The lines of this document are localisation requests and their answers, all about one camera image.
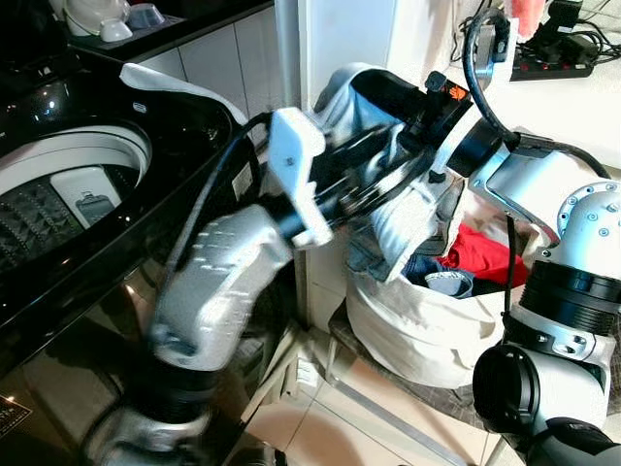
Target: washing machine lid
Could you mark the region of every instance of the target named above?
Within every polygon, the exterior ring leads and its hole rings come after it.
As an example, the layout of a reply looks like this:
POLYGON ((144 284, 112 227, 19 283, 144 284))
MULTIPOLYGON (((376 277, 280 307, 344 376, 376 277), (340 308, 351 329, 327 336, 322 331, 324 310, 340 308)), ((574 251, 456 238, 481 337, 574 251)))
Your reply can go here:
POLYGON ((48 0, 2 0, 0 99, 15 97, 62 75, 73 61, 69 55, 67 39, 48 0))

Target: power cord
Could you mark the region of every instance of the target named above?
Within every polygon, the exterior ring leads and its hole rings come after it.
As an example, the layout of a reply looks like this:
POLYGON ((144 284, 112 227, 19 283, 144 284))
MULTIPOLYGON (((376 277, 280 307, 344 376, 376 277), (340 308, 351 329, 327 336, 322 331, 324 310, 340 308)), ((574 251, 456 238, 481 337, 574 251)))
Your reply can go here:
POLYGON ((505 312, 508 313, 511 308, 511 290, 513 289, 513 280, 515 278, 515 220, 513 217, 507 216, 507 234, 508 234, 508 268, 507 283, 505 284, 505 312))
POLYGON ((88 451, 90 450, 90 446, 97 434, 99 428, 104 424, 106 420, 116 411, 124 403, 123 398, 115 399, 101 414, 95 419, 95 421, 90 424, 88 430, 82 437, 82 441, 80 442, 80 448, 78 452, 78 464, 79 466, 91 466, 93 463, 90 461, 88 451))
POLYGON ((466 83, 468 83, 470 94, 472 95, 473 100, 483 117, 487 120, 490 126, 494 128, 499 136, 501 136, 505 143, 509 146, 516 146, 520 140, 519 135, 504 126, 496 114, 494 114, 491 107, 487 103, 487 99, 483 95, 483 90, 478 83, 476 71, 474 70, 476 40, 478 39, 481 27, 487 21, 492 21, 495 24, 501 24, 507 22, 507 19, 505 18, 505 14, 496 8, 487 9, 473 18, 473 21, 468 28, 468 32, 466 33, 464 52, 462 53, 464 76, 466 77, 466 83))
POLYGON ((222 152, 222 155, 218 159, 217 165, 215 166, 213 171, 210 173, 209 177, 207 178, 207 181, 205 182, 205 185, 201 189, 201 192, 199 193, 198 197, 196 198, 196 201, 194 202, 194 207, 192 207, 192 211, 190 212, 190 215, 185 221, 185 225, 183 226, 183 229, 181 230, 181 233, 179 234, 179 237, 177 238, 177 241, 175 242, 173 250, 171 251, 169 255, 169 258, 166 264, 166 274, 165 274, 164 284, 162 286, 162 289, 166 289, 167 285, 170 283, 171 279, 173 278, 173 275, 176 273, 181 257, 183 256, 183 253, 185 252, 185 249, 187 247, 187 244, 189 243, 190 239, 193 237, 195 233, 194 230, 196 228, 198 219, 201 213, 203 212, 205 203, 210 197, 210 194, 212 193, 212 190, 215 187, 216 182, 218 181, 218 177, 220 173, 223 171, 224 167, 229 162, 229 159, 231 158, 233 152, 235 151, 235 148, 238 146, 238 144, 241 141, 244 140, 245 136, 250 132, 252 128, 254 128, 255 126, 261 123, 265 124, 266 126, 269 126, 271 120, 272 120, 271 113, 259 114, 251 118, 244 126, 239 128, 234 133, 226 149, 222 152))
POLYGON ((601 63, 607 63, 609 61, 617 60, 621 58, 621 44, 613 44, 603 32, 602 28, 595 22, 587 19, 579 19, 577 24, 584 24, 592 27, 593 31, 576 31, 571 33, 575 36, 583 36, 590 39, 598 48, 598 59, 593 64, 599 65, 601 63))
MULTIPOLYGON (((476 40, 478 39, 478 35, 480 33, 482 25, 488 20, 494 22, 495 24, 501 24, 503 21, 507 21, 503 12, 497 9, 485 10, 484 12, 481 12, 479 15, 474 17, 473 22, 468 29, 468 33, 466 34, 466 41, 464 43, 464 52, 462 57, 462 63, 464 65, 464 75, 466 77, 466 82, 468 83, 468 88, 473 97, 473 100, 476 103, 476 106, 478 107, 483 117, 492 126, 492 128, 496 130, 496 132, 499 134, 499 136, 501 136, 503 141, 505 141, 508 146, 515 147, 520 143, 521 136, 518 133, 510 131, 498 119, 496 114, 494 114, 487 102, 487 99, 485 99, 485 96, 483 95, 483 90, 478 83, 478 79, 476 78, 476 72, 474 70, 476 40)), ((606 179, 610 178, 610 174, 604 168, 604 166, 586 150, 577 148, 570 144, 557 143, 542 138, 530 139, 532 141, 536 141, 537 147, 539 148, 546 150, 558 150, 568 155, 574 156, 582 160, 589 167, 591 167, 591 169, 599 177, 606 179)))

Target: bolt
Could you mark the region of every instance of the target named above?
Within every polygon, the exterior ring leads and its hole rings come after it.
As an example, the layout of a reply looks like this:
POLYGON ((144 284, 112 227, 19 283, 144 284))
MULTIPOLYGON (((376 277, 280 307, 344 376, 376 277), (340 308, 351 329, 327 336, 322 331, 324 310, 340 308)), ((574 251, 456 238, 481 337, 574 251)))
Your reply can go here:
POLYGON ((217 138, 217 133, 218 133, 217 129, 213 129, 213 128, 208 129, 207 130, 207 137, 208 137, 208 139, 210 141, 213 141, 215 138, 217 138))

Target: laundry bag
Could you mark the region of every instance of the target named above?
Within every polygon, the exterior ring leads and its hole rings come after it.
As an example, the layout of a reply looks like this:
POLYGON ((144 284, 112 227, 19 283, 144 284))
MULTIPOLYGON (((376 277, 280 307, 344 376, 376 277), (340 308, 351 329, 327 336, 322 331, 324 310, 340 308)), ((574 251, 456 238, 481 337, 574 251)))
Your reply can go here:
MULTIPOLYGON (((513 300, 522 289, 512 291, 513 300)), ((383 283, 349 270, 346 304, 354 334, 375 361, 429 386, 471 384, 476 361, 504 332, 502 292, 456 299, 403 276, 383 283)))

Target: black washing machine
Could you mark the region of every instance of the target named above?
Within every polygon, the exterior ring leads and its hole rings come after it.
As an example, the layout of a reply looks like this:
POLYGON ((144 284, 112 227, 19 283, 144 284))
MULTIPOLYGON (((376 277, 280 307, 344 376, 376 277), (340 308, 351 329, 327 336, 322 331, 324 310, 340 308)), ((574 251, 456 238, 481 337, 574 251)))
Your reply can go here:
MULTIPOLYGON (((73 464, 88 423, 131 371, 121 366, 144 330, 136 306, 144 289, 151 301, 157 291, 149 274, 161 270, 240 125, 219 101, 139 90, 119 78, 122 63, 86 63, 46 0, 6 0, 2 9, 0 463, 73 464), (146 260, 150 272, 132 281, 146 260)), ((248 139, 223 173, 203 221, 256 195, 248 139)), ((257 360, 268 357, 260 334, 239 348, 237 412, 260 378, 257 360)))

